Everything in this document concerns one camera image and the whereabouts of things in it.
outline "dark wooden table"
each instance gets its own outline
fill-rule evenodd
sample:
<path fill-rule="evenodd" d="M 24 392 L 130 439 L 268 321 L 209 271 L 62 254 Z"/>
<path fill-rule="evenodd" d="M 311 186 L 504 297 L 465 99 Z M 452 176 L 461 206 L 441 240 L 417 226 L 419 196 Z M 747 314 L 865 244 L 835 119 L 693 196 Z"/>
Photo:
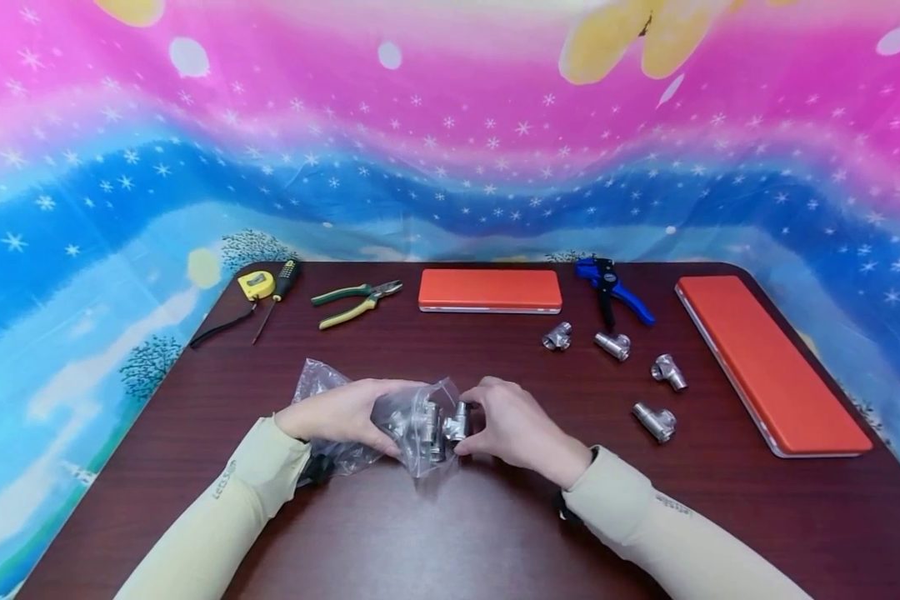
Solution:
<path fill-rule="evenodd" d="M 657 316 L 657 326 L 647 328 L 617 308 L 618 330 L 633 340 L 631 358 L 620 364 L 593 345 L 597 304 L 569 265 L 557 267 L 564 296 L 558 317 L 420 313 L 423 265 L 304 267 L 256 347 L 249 341 L 259 315 L 197 352 L 186 350 L 20 598 L 111 598 L 220 473 L 254 419 L 290 402 L 305 358 L 353 379 L 451 375 L 461 390 L 484 374 L 518 381 L 569 433 L 611 448 L 815 598 L 900 598 L 898 462 L 875 437 L 876 448 L 855 459 L 774 457 L 673 294 L 685 274 L 738 273 L 755 289 L 746 273 L 722 264 L 620 265 L 622 281 Z M 321 316 L 348 301 L 317 310 L 311 296 L 394 278 L 404 280 L 404 290 L 375 311 L 317 330 Z M 203 328 L 245 307 L 232 282 Z M 547 352 L 540 337 L 562 320 L 574 326 L 574 345 Z M 660 353 L 675 356 L 689 381 L 680 397 L 648 374 Z M 666 446 L 634 421 L 629 408 L 638 400 L 677 415 Z M 267 525 L 227 597 L 665 598 L 587 531 L 560 522 L 553 492 L 537 475 L 479 459 L 436 497 L 421 497 L 399 466 L 379 462 L 301 491 Z"/>

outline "arm sleeve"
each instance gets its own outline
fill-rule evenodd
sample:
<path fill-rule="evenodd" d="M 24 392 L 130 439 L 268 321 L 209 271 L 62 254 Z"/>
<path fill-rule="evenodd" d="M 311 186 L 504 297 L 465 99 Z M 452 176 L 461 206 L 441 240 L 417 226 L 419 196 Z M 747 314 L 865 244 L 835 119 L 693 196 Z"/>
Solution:
<path fill-rule="evenodd" d="M 293 497 L 310 446 L 261 418 L 223 473 L 173 523 L 117 600 L 221 598 L 268 520 Z"/>
<path fill-rule="evenodd" d="M 654 490 L 606 448 L 563 499 L 601 542 L 650 573 L 675 600 L 810 598 L 745 543 Z"/>

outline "plastic bag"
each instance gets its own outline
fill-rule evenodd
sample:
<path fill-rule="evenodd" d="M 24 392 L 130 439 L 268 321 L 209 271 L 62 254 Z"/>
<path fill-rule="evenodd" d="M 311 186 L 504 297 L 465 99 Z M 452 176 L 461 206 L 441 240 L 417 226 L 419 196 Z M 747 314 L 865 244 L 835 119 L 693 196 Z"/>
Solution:
<path fill-rule="evenodd" d="M 411 478 L 425 478 L 456 465 L 457 454 L 448 438 L 448 419 L 456 414 L 460 393 L 450 379 L 433 385 L 408 387 L 377 399 L 370 421 L 400 448 L 400 463 Z"/>
<path fill-rule="evenodd" d="M 329 392 L 334 388 L 350 383 L 334 367 L 311 358 L 303 363 L 303 371 L 297 380 L 297 391 L 293 393 L 291 404 L 300 400 L 317 396 L 318 393 Z M 369 446 L 356 442 L 330 442 L 329 440 L 311 440 L 311 456 L 329 456 L 334 463 L 335 475 L 350 475 L 373 465 L 382 454 Z"/>
<path fill-rule="evenodd" d="M 297 380 L 291 404 L 350 383 L 334 367 L 307 359 Z M 450 379 L 432 385 L 408 387 L 377 399 L 370 421 L 400 448 L 400 463 L 412 478 L 426 478 L 438 470 L 456 465 L 451 444 L 453 418 L 460 393 Z M 334 463 L 334 475 L 350 475 L 373 465 L 382 454 L 357 442 L 310 441 L 312 456 L 326 456 Z"/>

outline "blue wire stripper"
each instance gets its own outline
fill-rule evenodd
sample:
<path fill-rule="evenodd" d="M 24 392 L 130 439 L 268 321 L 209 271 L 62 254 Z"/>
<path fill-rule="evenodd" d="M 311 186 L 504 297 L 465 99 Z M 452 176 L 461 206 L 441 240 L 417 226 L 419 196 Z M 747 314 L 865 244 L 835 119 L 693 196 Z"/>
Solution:
<path fill-rule="evenodd" d="M 610 304 L 613 298 L 619 299 L 627 307 L 633 310 L 633 313 L 647 326 L 652 326 L 657 322 L 650 310 L 646 308 L 640 298 L 633 296 L 633 293 L 620 283 L 620 277 L 617 277 L 617 271 L 613 266 L 613 260 L 609 258 L 582 258 L 577 260 L 576 273 L 578 278 L 590 280 L 590 285 L 597 290 L 597 302 L 600 304 L 600 312 L 603 315 L 603 323 L 606 324 L 608 331 L 613 331 L 616 324 L 616 318 L 613 316 L 613 305 Z"/>

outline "orange plastic case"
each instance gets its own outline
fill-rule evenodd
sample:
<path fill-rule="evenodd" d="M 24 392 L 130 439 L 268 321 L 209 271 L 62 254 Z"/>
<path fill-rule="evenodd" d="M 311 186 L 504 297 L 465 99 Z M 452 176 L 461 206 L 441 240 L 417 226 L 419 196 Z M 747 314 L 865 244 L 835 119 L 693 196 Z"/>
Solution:
<path fill-rule="evenodd" d="M 512 269 L 424 269 L 424 312 L 556 315 L 563 308 L 557 273 Z"/>
<path fill-rule="evenodd" d="M 773 454 L 846 457 L 873 448 L 738 277 L 683 277 L 677 295 Z"/>

